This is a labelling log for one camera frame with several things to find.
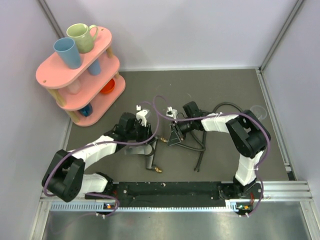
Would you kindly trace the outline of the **dark blue cup bottom shelf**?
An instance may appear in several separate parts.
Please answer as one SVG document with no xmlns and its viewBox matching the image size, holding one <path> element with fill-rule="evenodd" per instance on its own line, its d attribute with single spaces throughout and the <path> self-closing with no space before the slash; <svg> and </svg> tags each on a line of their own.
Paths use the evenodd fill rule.
<svg viewBox="0 0 320 240">
<path fill-rule="evenodd" d="M 85 107 L 79 109 L 78 112 L 84 117 L 89 117 L 93 113 L 93 107 L 88 103 Z"/>
</svg>

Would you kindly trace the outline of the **clear plastic cup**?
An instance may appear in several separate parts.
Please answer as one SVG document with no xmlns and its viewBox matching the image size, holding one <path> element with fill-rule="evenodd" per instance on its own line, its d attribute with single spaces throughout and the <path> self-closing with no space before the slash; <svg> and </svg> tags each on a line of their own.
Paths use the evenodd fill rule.
<svg viewBox="0 0 320 240">
<path fill-rule="evenodd" d="M 268 112 L 267 110 L 261 106 L 261 105 L 253 105 L 251 108 L 250 108 L 250 111 L 256 116 L 256 118 L 259 120 L 259 121 L 262 121 L 264 120 L 267 115 L 268 115 Z"/>
</svg>

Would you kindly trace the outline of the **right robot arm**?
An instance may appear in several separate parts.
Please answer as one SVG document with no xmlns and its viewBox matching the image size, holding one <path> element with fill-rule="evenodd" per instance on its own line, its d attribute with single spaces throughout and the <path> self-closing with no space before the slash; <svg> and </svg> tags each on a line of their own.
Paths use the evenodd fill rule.
<svg viewBox="0 0 320 240">
<path fill-rule="evenodd" d="M 250 110 L 238 114 L 205 113 L 194 101 L 185 104 L 183 109 L 187 115 L 184 120 L 177 118 L 176 109 L 167 108 L 166 116 L 173 119 L 167 145 L 180 145 L 187 134 L 195 130 L 229 134 L 239 152 L 239 162 L 228 197 L 245 198 L 256 183 L 257 164 L 271 140 L 269 132 Z"/>
</svg>

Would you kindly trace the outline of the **orange bowl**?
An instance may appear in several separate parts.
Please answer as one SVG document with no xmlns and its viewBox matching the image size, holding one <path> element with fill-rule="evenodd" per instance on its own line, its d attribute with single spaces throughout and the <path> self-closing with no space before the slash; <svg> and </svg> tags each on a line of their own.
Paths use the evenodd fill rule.
<svg viewBox="0 0 320 240">
<path fill-rule="evenodd" d="M 115 82 L 115 80 L 112 78 L 112 79 L 100 90 L 100 93 L 101 93 L 101 94 L 104 94 L 104 95 L 110 94 L 110 93 L 115 89 L 115 86 L 116 86 L 116 82 Z"/>
</svg>

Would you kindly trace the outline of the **black fitting with brass connectors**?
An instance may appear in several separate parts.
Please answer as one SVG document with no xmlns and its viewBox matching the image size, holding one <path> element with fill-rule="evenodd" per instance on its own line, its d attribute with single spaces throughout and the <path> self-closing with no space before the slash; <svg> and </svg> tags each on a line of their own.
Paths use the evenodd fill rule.
<svg viewBox="0 0 320 240">
<path fill-rule="evenodd" d="M 151 140 L 150 143 L 145 143 L 143 145 L 130 146 L 125 151 L 125 155 L 140 155 L 144 156 L 145 168 L 149 171 L 153 171 L 161 174 L 163 170 L 154 163 L 156 147 L 159 138 L 156 136 Z"/>
</svg>

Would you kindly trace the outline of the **blue plastic tumbler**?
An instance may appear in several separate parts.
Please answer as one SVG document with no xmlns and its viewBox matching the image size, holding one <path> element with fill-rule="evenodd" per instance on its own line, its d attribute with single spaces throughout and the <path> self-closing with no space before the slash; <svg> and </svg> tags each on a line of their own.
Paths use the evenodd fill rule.
<svg viewBox="0 0 320 240">
<path fill-rule="evenodd" d="M 63 37 L 58 39 L 54 43 L 53 49 L 70 69 L 78 69 L 82 65 L 76 42 L 72 38 Z"/>
</svg>

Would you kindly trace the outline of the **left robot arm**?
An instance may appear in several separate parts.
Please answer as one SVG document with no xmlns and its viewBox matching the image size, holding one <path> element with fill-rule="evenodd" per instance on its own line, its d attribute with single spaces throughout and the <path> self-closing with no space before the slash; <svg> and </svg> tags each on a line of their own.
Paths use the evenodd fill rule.
<svg viewBox="0 0 320 240">
<path fill-rule="evenodd" d="M 78 149 L 58 150 L 41 182 L 44 194 L 67 203 L 84 195 L 98 194 L 109 198 L 114 191 L 112 178 L 102 172 L 85 174 L 85 170 L 125 146 L 128 146 L 125 154 L 145 156 L 146 169 L 158 171 L 153 163 L 157 139 L 148 122 L 149 116 L 147 109 L 135 114 L 125 112 L 118 123 L 97 140 Z"/>
</svg>

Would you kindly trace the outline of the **green ceramic mug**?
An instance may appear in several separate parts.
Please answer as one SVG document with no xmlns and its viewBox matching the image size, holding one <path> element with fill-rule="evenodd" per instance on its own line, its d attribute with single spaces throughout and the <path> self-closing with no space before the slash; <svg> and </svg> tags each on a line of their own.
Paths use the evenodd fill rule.
<svg viewBox="0 0 320 240">
<path fill-rule="evenodd" d="M 66 34 L 72 38 L 79 53 L 86 54 L 93 50 L 99 28 L 96 25 L 87 26 L 84 23 L 76 23 L 68 27 Z"/>
</svg>

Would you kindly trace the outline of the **translucent pink cup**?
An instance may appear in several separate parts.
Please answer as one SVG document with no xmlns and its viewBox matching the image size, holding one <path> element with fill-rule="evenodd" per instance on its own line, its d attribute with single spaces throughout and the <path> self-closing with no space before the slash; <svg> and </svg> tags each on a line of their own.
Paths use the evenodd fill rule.
<svg viewBox="0 0 320 240">
<path fill-rule="evenodd" d="M 67 91 L 72 94 L 72 95 L 76 95 L 80 92 L 81 90 L 81 82 L 76 79 L 74 80 L 71 84 L 69 84 L 67 87 L 66 87 Z"/>
</svg>

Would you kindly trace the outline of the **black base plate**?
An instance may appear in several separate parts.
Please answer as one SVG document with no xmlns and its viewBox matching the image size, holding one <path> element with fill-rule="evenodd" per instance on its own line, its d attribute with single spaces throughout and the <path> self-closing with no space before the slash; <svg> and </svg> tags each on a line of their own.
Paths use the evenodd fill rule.
<svg viewBox="0 0 320 240">
<path fill-rule="evenodd" d="M 119 182 L 102 194 L 117 198 L 124 208 L 221 207 L 225 200 L 255 199 L 252 190 L 238 193 L 233 184 L 218 181 Z"/>
</svg>

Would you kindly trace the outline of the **pink three-tier shelf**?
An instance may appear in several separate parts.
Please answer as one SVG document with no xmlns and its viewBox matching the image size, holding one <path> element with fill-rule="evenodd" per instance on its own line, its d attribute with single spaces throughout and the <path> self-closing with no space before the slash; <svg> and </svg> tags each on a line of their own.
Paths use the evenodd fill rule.
<svg viewBox="0 0 320 240">
<path fill-rule="evenodd" d="M 65 110 L 78 126 L 88 127 L 98 122 L 126 88 L 125 79 L 119 74 L 120 61 L 111 49 L 112 33 L 105 27 L 98 28 L 98 35 L 92 51 L 81 54 L 82 65 L 70 69 L 54 52 L 36 70 L 36 80 L 56 100 L 57 105 Z M 91 75 L 88 67 L 99 59 L 101 73 Z M 67 86 L 78 79 L 81 89 L 78 94 L 70 94 Z M 109 94 L 101 94 L 101 89 L 111 80 L 115 88 Z M 84 117 L 78 110 L 91 104 L 93 112 Z"/>
</svg>

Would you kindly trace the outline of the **small blue cup middle shelf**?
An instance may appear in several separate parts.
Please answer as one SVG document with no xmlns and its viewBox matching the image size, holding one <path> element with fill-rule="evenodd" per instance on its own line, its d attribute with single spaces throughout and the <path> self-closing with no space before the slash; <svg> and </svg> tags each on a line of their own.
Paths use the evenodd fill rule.
<svg viewBox="0 0 320 240">
<path fill-rule="evenodd" d="M 100 61 L 97 58 L 88 68 L 88 72 L 92 76 L 97 76 L 101 73 Z"/>
</svg>

